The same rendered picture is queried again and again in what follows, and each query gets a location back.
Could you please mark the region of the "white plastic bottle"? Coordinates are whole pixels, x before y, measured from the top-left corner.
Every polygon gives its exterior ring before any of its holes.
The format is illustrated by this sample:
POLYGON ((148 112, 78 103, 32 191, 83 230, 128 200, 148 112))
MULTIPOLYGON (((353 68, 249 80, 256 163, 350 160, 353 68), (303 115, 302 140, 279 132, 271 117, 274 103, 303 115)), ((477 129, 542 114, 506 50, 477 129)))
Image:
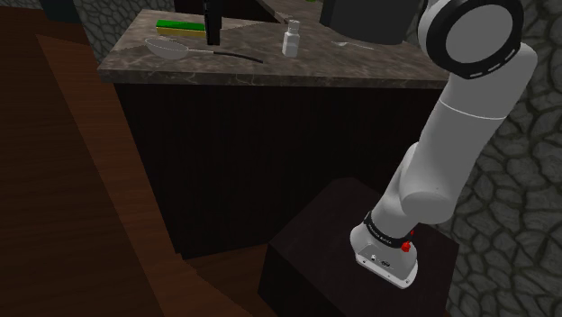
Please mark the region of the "white plastic bottle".
POLYGON ((282 45, 282 53, 288 58, 295 58, 297 56, 300 41, 299 28, 299 21, 290 20, 288 22, 282 45))

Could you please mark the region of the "green and yellow sponge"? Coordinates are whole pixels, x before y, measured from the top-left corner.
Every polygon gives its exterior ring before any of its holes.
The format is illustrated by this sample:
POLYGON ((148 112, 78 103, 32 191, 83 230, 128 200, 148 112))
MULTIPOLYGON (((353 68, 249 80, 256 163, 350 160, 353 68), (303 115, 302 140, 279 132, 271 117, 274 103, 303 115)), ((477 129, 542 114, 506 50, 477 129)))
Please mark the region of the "green and yellow sponge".
POLYGON ((178 22, 170 20, 158 20, 156 23, 157 33, 172 36, 205 37, 205 26, 202 23, 178 22))

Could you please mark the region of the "silver spoon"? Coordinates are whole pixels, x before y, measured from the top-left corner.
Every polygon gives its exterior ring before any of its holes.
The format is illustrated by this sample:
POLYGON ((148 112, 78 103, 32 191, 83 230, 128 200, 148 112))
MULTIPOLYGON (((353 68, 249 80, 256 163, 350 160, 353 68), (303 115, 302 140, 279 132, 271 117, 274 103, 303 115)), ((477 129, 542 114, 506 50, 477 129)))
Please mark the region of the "silver spoon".
POLYGON ((336 45, 336 46, 339 46, 339 47, 353 46, 353 47, 357 47, 357 48, 361 48, 361 49, 365 49, 365 50, 374 50, 374 48, 372 48, 372 47, 359 45, 357 43, 347 42, 347 41, 331 41, 331 43, 336 45))

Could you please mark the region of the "dark robot stand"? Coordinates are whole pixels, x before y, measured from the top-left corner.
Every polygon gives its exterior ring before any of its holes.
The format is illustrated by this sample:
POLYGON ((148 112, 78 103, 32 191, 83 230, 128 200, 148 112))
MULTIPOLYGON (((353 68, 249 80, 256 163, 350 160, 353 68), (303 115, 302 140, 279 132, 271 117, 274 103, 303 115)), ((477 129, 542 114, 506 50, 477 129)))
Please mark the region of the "dark robot stand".
POLYGON ((417 225, 419 271, 405 289, 356 261, 350 232, 379 197, 354 178, 336 179, 268 243, 258 293, 278 317, 443 317, 454 240, 417 225))

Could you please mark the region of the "dark kitchen counter cabinet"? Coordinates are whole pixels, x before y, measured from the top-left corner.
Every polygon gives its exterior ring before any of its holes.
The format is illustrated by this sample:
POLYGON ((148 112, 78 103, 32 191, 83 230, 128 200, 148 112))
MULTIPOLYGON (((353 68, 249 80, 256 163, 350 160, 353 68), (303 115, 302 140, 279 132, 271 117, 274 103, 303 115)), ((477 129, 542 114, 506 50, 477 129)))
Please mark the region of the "dark kitchen counter cabinet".
POLYGON ((447 75, 409 43, 336 44, 303 21, 297 55, 282 23, 225 19, 221 42, 183 37, 164 59, 144 9, 99 66, 114 85, 172 245, 197 258, 262 244, 335 178, 383 190, 447 75))

